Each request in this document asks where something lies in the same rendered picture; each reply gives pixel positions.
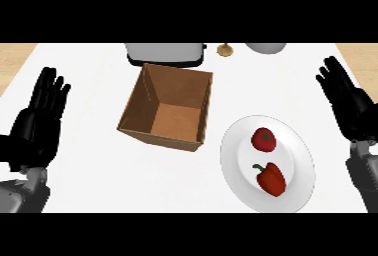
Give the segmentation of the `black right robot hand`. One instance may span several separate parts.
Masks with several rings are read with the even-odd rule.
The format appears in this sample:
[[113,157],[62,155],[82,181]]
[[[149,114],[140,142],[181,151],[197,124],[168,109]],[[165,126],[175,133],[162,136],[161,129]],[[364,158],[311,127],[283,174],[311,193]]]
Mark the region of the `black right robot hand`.
[[339,131],[350,141],[378,143],[378,103],[351,82],[333,56],[323,60],[316,80],[327,98]]

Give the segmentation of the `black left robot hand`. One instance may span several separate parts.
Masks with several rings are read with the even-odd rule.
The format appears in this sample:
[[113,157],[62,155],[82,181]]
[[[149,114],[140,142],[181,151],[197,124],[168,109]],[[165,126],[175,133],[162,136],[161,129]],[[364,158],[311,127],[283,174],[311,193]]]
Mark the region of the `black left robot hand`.
[[0,135],[0,162],[11,172],[47,167],[57,153],[60,118],[71,85],[44,67],[35,82],[29,105],[20,110],[8,135]]

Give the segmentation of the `white oval plate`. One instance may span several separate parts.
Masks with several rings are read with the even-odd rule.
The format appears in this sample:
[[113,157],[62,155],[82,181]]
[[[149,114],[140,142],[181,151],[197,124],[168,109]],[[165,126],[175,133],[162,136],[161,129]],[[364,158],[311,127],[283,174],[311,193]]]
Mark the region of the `white oval plate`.
[[[276,139],[271,152],[252,146],[252,135],[267,128]],[[273,163],[283,175],[285,191],[268,194],[257,177]],[[277,119],[252,115],[229,127],[220,146],[221,172],[233,194],[257,212],[296,212],[305,205],[314,189],[314,165],[307,146],[291,127]]]

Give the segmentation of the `brown cardboard box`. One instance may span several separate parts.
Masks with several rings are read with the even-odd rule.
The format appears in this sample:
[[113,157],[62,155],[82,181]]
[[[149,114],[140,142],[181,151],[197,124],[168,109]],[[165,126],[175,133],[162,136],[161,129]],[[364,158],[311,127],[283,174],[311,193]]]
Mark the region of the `brown cardboard box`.
[[203,144],[212,73],[144,64],[116,130],[146,144],[195,152]]

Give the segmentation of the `red bell pepper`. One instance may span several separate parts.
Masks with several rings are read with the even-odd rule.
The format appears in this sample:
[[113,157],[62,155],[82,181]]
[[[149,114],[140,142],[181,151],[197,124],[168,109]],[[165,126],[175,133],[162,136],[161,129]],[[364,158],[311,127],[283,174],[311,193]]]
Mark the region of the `red bell pepper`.
[[260,188],[271,196],[279,197],[286,189],[285,177],[279,167],[268,162],[265,166],[254,164],[252,168],[260,170],[260,174],[255,177]]

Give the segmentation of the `red tomato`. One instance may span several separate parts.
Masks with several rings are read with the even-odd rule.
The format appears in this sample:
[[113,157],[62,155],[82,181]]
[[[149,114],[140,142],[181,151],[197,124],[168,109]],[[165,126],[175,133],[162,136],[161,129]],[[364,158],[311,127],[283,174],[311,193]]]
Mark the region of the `red tomato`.
[[271,152],[276,148],[276,138],[273,132],[261,127],[255,130],[251,137],[251,144],[254,148],[261,152]]

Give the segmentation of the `grey round bowl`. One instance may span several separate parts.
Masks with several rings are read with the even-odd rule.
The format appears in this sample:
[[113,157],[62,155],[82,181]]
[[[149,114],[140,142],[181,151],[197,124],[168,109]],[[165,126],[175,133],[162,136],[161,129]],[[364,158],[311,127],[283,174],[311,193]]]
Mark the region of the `grey round bowl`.
[[276,54],[279,53],[286,44],[285,43],[248,43],[248,48],[260,54]]

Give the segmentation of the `small tan round object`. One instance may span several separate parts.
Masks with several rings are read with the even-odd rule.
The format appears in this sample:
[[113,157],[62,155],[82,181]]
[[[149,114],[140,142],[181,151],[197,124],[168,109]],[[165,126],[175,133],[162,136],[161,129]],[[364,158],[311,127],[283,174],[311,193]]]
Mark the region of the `small tan round object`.
[[217,47],[217,53],[220,56],[223,57],[229,57],[233,54],[233,48],[227,43],[223,43],[218,47]]

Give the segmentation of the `silver toaster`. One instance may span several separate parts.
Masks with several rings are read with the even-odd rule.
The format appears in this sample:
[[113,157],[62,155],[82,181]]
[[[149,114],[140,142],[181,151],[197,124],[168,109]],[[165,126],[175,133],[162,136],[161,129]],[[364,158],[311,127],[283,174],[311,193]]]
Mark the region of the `silver toaster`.
[[127,59],[131,65],[144,63],[171,67],[197,67],[203,61],[203,43],[127,43]]

